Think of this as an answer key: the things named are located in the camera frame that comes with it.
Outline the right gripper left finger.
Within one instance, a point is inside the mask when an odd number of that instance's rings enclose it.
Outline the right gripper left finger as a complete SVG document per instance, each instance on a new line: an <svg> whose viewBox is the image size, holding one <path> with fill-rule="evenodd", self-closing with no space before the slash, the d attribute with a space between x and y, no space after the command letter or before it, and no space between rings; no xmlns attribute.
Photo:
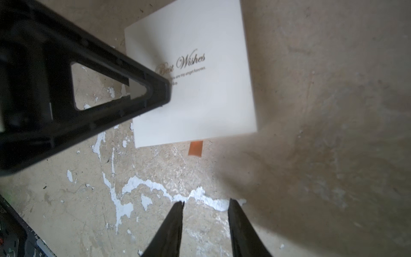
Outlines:
<svg viewBox="0 0 411 257"><path fill-rule="evenodd" d="M184 203L176 202L142 257L178 257L183 231Z"/></svg>

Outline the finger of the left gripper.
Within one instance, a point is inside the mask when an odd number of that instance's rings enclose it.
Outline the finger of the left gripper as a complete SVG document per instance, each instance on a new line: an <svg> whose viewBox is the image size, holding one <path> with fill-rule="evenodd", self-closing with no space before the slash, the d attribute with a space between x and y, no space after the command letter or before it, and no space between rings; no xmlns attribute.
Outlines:
<svg viewBox="0 0 411 257"><path fill-rule="evenodd" d="M86 110L75 103L78 63L146 93ZM1 2L1 175L17 173L170 102L162 76L37 1Z"/></svg>

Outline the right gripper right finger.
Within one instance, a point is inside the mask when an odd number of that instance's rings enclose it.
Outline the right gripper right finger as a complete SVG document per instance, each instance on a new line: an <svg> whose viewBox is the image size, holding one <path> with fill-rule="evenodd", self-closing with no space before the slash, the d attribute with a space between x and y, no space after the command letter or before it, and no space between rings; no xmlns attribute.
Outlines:
<svg viewBox="0 0 411 257"><path fill-rule="evenodd" d="M229 202L228 219L234 257L272 257L239 202L234 199Z"/></svg>

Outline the white drawer jewelry box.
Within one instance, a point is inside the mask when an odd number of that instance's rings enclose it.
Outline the white drawer jewelry box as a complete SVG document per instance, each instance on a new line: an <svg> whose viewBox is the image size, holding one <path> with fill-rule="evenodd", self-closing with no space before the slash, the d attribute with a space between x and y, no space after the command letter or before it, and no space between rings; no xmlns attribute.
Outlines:
<svg viewBox="0 0 411 257"><path fill-rule="evenodd" d="M136 148L257 131L240 1L174 1L125 29L126 53L171 100L133 119Z"/></svg>

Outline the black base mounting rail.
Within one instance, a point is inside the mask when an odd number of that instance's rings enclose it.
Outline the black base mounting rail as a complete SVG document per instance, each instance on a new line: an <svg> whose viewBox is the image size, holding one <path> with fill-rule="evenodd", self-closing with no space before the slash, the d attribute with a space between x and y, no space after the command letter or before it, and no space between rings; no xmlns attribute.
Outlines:
<svg viewBox="0 0 411 257"><path fill-rule="evenodd" d="M3 197L1 197L1 256L55 256L47 244L19 216Z"/></svg>

